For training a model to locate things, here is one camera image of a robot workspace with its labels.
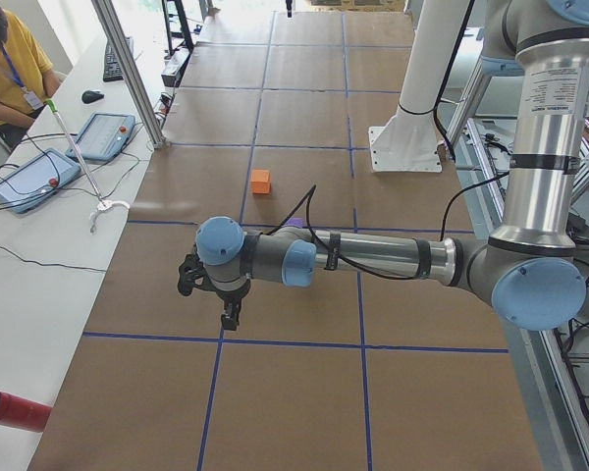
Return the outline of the red cylinder tube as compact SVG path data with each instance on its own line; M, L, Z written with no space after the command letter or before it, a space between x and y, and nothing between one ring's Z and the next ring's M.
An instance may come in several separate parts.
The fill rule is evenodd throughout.
M52 412L47 404L0 392L0 425L30 432L44 431Z

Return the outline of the person in yellow shirt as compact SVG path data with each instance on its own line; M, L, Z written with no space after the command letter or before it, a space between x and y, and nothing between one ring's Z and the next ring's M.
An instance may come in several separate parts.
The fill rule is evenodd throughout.
M0 6L0 137L16 147L61 85L25 23Z

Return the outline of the far blue teach pendant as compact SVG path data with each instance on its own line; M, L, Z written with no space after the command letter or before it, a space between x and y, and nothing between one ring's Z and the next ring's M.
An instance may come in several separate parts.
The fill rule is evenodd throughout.
M109 162L124 148L132 135L135 116L93 113L74 138L87 162Z

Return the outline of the white pedestal column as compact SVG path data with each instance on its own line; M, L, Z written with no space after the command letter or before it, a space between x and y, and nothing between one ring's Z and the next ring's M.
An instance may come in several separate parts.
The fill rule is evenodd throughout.
M435 108L472 8L470 0L423 3L397 111L384 126L369 129L373 171L442 171Z

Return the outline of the purple foam block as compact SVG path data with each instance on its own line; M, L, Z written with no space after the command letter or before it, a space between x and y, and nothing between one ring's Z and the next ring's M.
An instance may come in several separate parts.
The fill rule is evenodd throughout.
M291 217L285 223L285 227L292 227L292 228L299 228L302 229L305 223L302 218L299 217Z

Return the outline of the blue teach pendant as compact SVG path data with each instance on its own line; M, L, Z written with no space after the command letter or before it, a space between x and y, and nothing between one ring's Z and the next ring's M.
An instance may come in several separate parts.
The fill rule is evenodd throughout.
M109 162L124 148L132 135L135 116L93 113L74 138L87 162Z
M78 163L50 148L0 178L0 203L16 214L23 214L42 204L79 174Z

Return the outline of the black computer mouse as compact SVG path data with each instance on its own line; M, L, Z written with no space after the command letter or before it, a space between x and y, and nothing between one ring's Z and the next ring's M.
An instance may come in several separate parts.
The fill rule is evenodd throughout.
M81 101L83 104L92 104L96 101L103 99L105 95L100 90L88 89L81 95Z

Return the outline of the near blue teach pendant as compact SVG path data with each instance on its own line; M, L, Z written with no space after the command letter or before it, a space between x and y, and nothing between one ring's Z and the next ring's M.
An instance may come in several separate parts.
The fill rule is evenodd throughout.
M0 203L16 214L23 214L42 204L79 174L78 163L50 148L0 178Z

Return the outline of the silver grabber stick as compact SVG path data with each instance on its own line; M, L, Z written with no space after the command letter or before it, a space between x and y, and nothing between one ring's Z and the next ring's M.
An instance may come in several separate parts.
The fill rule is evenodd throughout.
M58 112L55 104L53 103L53 101L51 99L46 99L44 101L44 103L50 108L58 125L62 129L63 134L65 135L65 138L68 140L70 147L73 150L73 153L76 155L78 162L80 164L80 167L84 171L84 173L87 177L87 180L89 181L90 185L92 186L92 188L94 190L95 197L98 200L98 203L96 205L96 209L89 216L90 232L92 234L94 234L96 232L96 221L101 214L110 211L114 207L124 207L127 210L129 210L131 208L131 205L127 201L112 200L112 199L109 199L109 198L104 197L102 195L102 193L99 189L99 186L94 178L93 173L89 170L83 156L81 155L78 145L76 144L75 140L72 138L70 132L68 131L68 129L63 121L63 118L61 117L60 113Z

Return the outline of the aluminium frame post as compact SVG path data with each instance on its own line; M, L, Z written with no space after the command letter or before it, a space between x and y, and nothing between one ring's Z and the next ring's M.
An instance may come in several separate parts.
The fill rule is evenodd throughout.
M153 148L163 148L168 141L161 131L160 123L151 107L146 88L139 74L133 53L125 39L125 34L113 2L108 0L92 0L91 3L107 39L115 49L124 81Z

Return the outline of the black keyboard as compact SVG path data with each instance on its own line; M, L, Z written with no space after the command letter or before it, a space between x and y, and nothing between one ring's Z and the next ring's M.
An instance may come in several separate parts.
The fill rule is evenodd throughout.
M113 82L123 80L124 76L120 66L116 51L110 41L107 41L103 56L103 74L104 82Z

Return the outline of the orange foam block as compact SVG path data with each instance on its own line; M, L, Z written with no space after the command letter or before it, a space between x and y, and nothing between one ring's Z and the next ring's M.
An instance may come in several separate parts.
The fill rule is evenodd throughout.
M271 172L266 169L253 169L250 174L252 194L269 194L271 192Z

